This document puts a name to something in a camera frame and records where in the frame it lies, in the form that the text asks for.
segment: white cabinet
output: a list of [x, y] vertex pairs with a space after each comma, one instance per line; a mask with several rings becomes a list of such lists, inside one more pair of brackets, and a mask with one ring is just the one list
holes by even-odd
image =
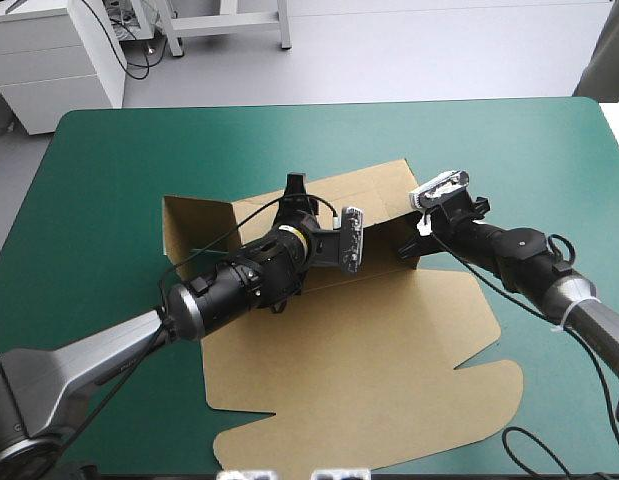
[[[120, 108], [125, 73], [82, 0], [0, 2], [0, 92], [30, 134], [53, 132], [72, 110]], [[124, 55], [101, 0], [86, 0]]]

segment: cardboard flap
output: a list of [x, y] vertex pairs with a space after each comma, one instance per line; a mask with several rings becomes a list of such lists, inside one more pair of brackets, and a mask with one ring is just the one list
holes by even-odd
[[[342, 207], [355, 206], [364, 211], [365, 228], [387, 222], [412, 212], [408, 193], [418, 185], [406, 160], [363, 168], [354, 172], [308, 182], [307, 192], [332, 203], [338, 213]], [[283, 194], [283, 190], [233, 202], [236, 221], [244, 220], [258, 207]], [[332, 228], [332, 216], [319, 206], [318, 220], [322, 228]], [[243, 243], [267, 233], [276, 215], [276, 208], [267, 209], [258, 220], [249, 222], [240, 230]]]
[[[361, 208], [365, 233], [362, 267], [355, 277], [335, 267], [314, 268], [308, 274], [305, 291], [415, 266], [417, 259], [401, 262], [393, 252], [409, 238], [413, 229], [405, 215], [413, 211], [408, 192], [416, 187], [416, 180], [404, 159], [308, 182], [307, 192], [332, 203], [338, 213], [345, 206]], [[232, 203], [165, 197], [164, 243], [169, 259], [172, 263], [185, 259], [192, 249], [204, 247], [282, 194], [283, 190], [279, 190]], [[239, 234], [231, 235], [215, 249], [235, 250], [241, 244], [260, 238], [271, 228], [276, 211], [276, 205], [267, 208], [242, 226]], [[324, 229], [333, 228], [331, 212], [322, 204], [318, 221]], [[182, 278], [195, 273], [191, 265], [181, 267], [178, 272]]]

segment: white table frame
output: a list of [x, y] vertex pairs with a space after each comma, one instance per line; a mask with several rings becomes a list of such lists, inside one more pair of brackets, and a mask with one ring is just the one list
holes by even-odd
[[162, 29], [174, 57], [184, 55], [181, 39], [224, 33], [280, 30], [281, 47], [291, 48], [287, 0], [278, 0], [276, 12], [238, 13], [238, 0], [220, 0], [218, 15], [173, 18], [169, 0], [156, 0]]

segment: brown cardboard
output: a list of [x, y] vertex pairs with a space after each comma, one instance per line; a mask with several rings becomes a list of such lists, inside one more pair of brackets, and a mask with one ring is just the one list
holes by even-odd
[[[313, 269], [283, 314], [250, 312], [204, 339], [209, 405], [276, 414], [218, 435], [225, 469], [299, 480], [321, 467], [388, 466], [484, 439], [514, 415], [515, 363], [456, 369], [500, 336], [474, 279], [416, 271], [392, 253], [408, 236], [415, 186], [404, 160], [308, 184], [338, 209], [364, 210], [363, 268], [355, 277]], [[280, 193], [232, 204], [165, 198], [169, 258], [183, 259]], [[264, 234], [275, 210], [219, 249]], [[320, 222], [329, 228], [329, 212]]]

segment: gray floor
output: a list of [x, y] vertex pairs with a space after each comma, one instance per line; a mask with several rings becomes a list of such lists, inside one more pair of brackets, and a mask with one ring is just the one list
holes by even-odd
[[[275, 32], [185, 40], [125, 107], [570, 95], [606, 0], [289, 0], [294, 47]], [[181, 16], [213, 2], [175, 0]], [[243, 0], [242, 11], [275, 0]], [[136, 58], [136, 52], [128, 52]], [[0, 248], [50, 135], [0, 137]]]

